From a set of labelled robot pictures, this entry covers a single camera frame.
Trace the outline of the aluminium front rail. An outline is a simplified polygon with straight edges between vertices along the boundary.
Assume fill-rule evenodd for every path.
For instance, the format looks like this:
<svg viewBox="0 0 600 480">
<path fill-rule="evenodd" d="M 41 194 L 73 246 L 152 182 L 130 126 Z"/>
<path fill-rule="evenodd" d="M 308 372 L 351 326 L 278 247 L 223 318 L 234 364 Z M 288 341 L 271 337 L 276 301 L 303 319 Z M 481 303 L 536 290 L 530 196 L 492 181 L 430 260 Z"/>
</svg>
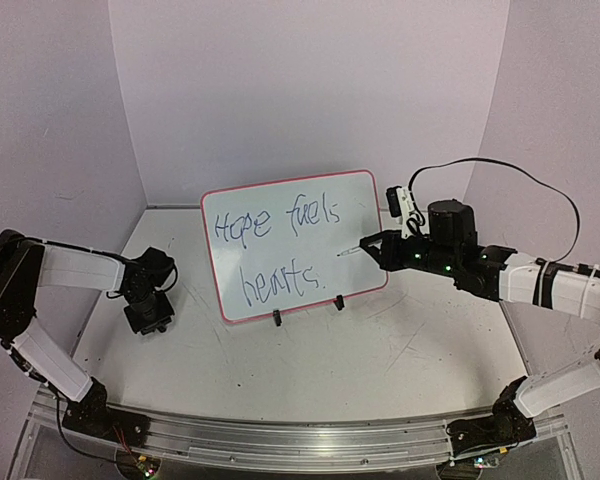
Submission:
<svg viewBox="0 0 600 480">
<path fill-rule="evenodd" d="M 503 436 L 477 412 L 465 420 L 406 418 L 336 423 L 276 423 L 160 414 L 109 406 L 102 413 L 67 406 L 46 392 L 34 419 L 64 432 L 161 459 L 269 472 L 398 470 L 465 459 L 486 459 L 566 433 L 560 414 L 535 421 L 535 434 Z"/>
</svg>

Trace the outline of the black whiteboard stand clip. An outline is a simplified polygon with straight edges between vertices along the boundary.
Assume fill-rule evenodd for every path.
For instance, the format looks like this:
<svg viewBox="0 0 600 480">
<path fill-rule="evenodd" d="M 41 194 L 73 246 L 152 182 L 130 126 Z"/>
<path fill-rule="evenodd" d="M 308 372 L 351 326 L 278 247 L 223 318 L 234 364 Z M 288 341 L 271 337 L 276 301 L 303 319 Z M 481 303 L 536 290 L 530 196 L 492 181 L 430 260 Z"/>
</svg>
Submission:
<svg viewBox="0 0 600 480">
<path fill-rule="evenodd" d="M 272 312 L 272 318 L 274 320 L 274 324 L 276 327 L 282 326 L 282 316 L 281 316 L 281 312 L 278 309 L 275 309 Z"/>
</svg>

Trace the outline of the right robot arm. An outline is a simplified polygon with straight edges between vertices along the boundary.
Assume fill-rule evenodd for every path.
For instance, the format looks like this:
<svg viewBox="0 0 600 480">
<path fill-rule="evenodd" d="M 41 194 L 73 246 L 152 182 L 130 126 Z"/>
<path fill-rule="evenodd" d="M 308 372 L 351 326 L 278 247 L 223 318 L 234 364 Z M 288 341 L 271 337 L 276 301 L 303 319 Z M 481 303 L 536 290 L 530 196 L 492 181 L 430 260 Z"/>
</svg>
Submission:
<svg viewBox="0 0 600 480">
<path fill-rule="evenodd" d="M 386 272 L 417 270 L 452 279 L 478 298 L 536 306 L 600 326 L 600 268 L 535 258 L 509 247 L 481 246 L 473 209 L 457 200 L 428 207 L 428 230 L 383 230 L 360 240 Z M 600 389 L 600 346 L 552 373 L 508 384 L 487 416 L 458 419 L 446 428 L 452 456 L 490 453 L 536 436 L 534 419 L 546 410 Z"/>
</svg>

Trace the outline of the right circuit board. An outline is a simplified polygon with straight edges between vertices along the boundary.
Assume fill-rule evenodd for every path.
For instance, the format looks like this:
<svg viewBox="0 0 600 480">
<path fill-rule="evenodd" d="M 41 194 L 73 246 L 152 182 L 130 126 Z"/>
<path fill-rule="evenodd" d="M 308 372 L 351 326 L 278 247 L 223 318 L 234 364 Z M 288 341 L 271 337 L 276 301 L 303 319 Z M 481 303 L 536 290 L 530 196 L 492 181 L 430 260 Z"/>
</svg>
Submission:
<svg viewBox="0 0 600 480">
<path fill-rule="evenodd" d="M 500 458 L 498 456 L 478 456 L 473 459 L 473 466 L 475 469 L 495 469 L 500 465 Z"/>
</svg>

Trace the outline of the circuit board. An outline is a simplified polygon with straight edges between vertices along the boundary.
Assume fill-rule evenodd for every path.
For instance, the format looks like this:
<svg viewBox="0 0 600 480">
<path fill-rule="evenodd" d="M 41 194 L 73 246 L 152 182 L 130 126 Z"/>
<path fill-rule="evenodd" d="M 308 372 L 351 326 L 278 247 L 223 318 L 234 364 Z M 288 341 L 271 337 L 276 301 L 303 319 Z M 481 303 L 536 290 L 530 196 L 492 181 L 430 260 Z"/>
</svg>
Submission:
<svg viewBox="0 0 600 480">
<path fill-rule="evenodd" d="M 478 456 L 473 459 L 473 466 L 475 469 L 495 469 L 500 465 L 500 458 L 498 456 Z"/>
<path fill-rule="evenodd" d="M 158 458 L 144 455 L 135 457 L 124 451 L 116 452 L 115 462 L 118 473 L 128 480 L 154 479 L 161 466 Z"/>
</svg>

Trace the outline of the left circuit board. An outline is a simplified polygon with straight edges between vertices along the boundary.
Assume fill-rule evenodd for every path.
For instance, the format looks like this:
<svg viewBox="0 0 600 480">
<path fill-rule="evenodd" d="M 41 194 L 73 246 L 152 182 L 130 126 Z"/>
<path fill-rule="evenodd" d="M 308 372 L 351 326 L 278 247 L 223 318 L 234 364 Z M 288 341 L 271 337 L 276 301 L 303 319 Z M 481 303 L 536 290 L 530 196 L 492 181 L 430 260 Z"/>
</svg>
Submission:
<svg viewBox="0 0 600 480">
<path fill-rule="evenodd" d="M 144 455 L 135 457 L 124 451 L 116 452 L 115 462 L 118 473 L 128 480 L 154 479 L 161 466 L 158 458 Z"/>
</svg>

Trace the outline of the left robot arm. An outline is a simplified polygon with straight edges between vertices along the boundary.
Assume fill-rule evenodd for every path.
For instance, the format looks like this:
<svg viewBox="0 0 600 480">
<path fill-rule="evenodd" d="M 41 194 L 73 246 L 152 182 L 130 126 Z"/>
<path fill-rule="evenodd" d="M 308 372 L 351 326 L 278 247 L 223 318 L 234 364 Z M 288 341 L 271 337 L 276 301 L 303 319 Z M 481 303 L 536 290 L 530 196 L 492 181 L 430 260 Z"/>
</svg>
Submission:
<svg viewBox="0 0 600 480">
<path fill-rule="evenodd" d="M 165 331 L 172 321 L 168 292 L 177 279 L 175 260 L 155 247 L 128 258 L 5 229 L 0 233 L 1 346 L 27 376 L 66 401 L 63 427 L 96 437 L 123 426 L 142 427 L 142 417 L 109 407 L 105 385 L 55 339 L 50 322 L 70 309 L 52 306 L 53 293 L 63 301 L 72 290 L 119 300 L 130 329 L 147 335 Z"/>
</svg>

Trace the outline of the pink framed whiteboard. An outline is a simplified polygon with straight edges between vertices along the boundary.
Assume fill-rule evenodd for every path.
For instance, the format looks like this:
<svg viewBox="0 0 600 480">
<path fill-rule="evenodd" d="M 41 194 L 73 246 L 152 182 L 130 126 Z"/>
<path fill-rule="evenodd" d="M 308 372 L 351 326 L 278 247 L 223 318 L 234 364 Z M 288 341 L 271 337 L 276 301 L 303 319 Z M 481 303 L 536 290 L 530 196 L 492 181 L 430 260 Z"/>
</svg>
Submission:
<svg viewBox="0 0 600 480">
<path fill-rule="evenodd" d="M 201 198 L 220 312 L 229 324 L 384 288 L 362 250 L 381 229 L 374 175 L 354 170 L 205 193 Z"/>
</svg>

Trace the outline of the white marker pen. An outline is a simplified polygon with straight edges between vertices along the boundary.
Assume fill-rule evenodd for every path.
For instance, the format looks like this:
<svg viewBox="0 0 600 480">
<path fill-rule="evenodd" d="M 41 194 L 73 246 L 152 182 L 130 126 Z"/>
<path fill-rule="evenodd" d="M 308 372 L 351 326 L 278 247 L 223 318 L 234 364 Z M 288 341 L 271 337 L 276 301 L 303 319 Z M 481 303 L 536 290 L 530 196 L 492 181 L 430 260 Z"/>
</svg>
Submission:
<svg viewBox="0 0 600 480">
<path fill-rule="evenodd" d="M 348 248 L 346 250 L 343 250 L 343 251 L 337 253 L 336 256 L 337 257 L 345 257 L 345 256 L 349 256 L 349 255 L 355 254 L 355 253 L 357 253 L 359 251 L 361 251 L 361 247 L 355 246 L 355 247 L 351 247 L 351 248 Z"/>
</svg>

